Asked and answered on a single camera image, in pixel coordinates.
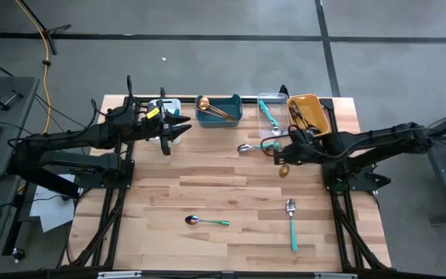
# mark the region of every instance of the silver spoon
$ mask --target silver spoon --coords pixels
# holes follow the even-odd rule
[[[288,201],[286,201],[286,212],[288,212],[288,215],[290,216],[290,242],[292,243],[292,251],[296,252],[298,249],[297,247],[297,234],[295,233],[295,222],[293,221],[293,214],[297,210],[297,207],[295,206],[295,201],[291,198]]]
[[[185,218],[185,222],[189,225],[195,225],[199,222],[210,222],[210,223],[214,223],[214,224],[219,224],[219,225],[223,225],[223,226],[229,226],[230,222],[229,221],[211,221],[211,220],[203,220],[203,219],[199,219],[197,216],[195,215],[189,215]]]

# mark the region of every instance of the wooden table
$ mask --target wooden table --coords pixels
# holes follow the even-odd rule
[[[106,95],[102,111],[121,105],[124,97]],[[353,99],[334,98],[334,106],[339,130],[360,132]],[[171,145],[168,157],[162,155],[159,144],[135,143],[135,177],[125,199],[115,269],[341,270],[321,166],[291,166],[290,174],[280,178],[279,167],[261,151],[239,155],[238,145],[260,142],[256,105],[244,105],[243,111],[235,128],[203,129],[192,120],[192,128],[179,145]],[[194,105],[183,104],[181,112],[195,119]],[[94,155],[105,152],[109,151],[91,151]],[[98,229],[104,194],[104,190],[91,190],[77,207],[70,234],[72,259]],[[296,253],[290,248],[288,198],[297,201]],[[376,203],[364,192],[352,192],[352,201],[360,235],[390,266]],[[189,226],[184,222],[187,215],[225,219],[231,225]],[[350,237],[345,239],[354,263],[352,242]],[[108,241],[106,236],[101,262]]]

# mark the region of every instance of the gold spoon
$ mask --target gold spoon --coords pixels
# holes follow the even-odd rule
[[[199,102],[197,104],[197,107],[203,110],[206,109],[213,109],[214,111],[222,114],[225,118],[230,118],[231,120],[235,121],[236,118],[233,115],[229,115],[226,112],[223,112],[222,110],[220,110],[219,108],[214,107],[213,105],[209,104],[209,99],[206,97],[202,97],[199,99]]]
[[[200,108],[197,108],[197,110],[200,111],[200,112],[204,112],[204,113],[210,114],[210,115],[214,115],[214,116],[217,116],[217,117],[224,118],[226,121],[234,121],[234,119],[232,117],[219,115],[219,114],[216,114],[216,113],[213,113],[213,112],[209,112],[207,110],[205,111],[205,110],[200,109]]]

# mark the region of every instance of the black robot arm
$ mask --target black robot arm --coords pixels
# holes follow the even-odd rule
[[[275,164],[334,164],[335,177],[359,172],[400,153],[426,153],[433,145],[428,129],[413,122],[365,133],[328,133],[315,136],[307,130],[291,131],[292,143],[274,150]],[[356,150],[367,150],[356,157]]]
[[[44,169],[46,165],[71,167],[70,171],[81,178],[86,188],[118,188],[128,185],[131,179],[134,160],[122,159],[122,143],[129,145],[137,140],[159,138],[164,155],[170,155],[169,141],[173,141],[187,131],[191,125],[179,125],[190,118],[174,115],[164,110],[163,101],[155,105],[142,106],[132,95],[132,83],[127,77],[129,96],[125,104],[100,112],[92,101],[94,110],[105,117],[97,125],[89,125],[81,131],[65,133],[35,134],[17,142],[8,173],[62,195],[77,197],[78,186]],[[96,149],[110,150],[101,156],[64,153],[61,150],[91,146]]]

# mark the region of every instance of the concrete floor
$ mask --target concrete floor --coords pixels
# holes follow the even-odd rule
[[[29,0],[48,27],[70,32],[320,35],[314,0]],[[323,0],[330,36],[446,36],[446,0]],[[0,31],[33,32],[15,3],[0,0]],[[239,41],[58,40],[48,86],[53,106],[88,122],[90,99],[134,91],[257,95],[287,84],[294,95],[331,96],[321,43]],[[446,115],[446,44],[333,43],[341,96],[353,97],[363,129],[401,122],[427,125]],[[39,40],[0,39],[0,65],[41,77]],[[43,96],[42,87],[39,94]],[[44,112],[33,107],[26,128],[39,132]],[[65,129],[77,129],[59,118]],[[401,155],[377,169],[393,179],[380,191],[381,215],[393,266],[446,275],[446,225],[428,218],[446,212],[426,156]],[[66,228],[43,235],[27,227],[19,238],[28,258],[0,259],[0,272],[55,267]]]

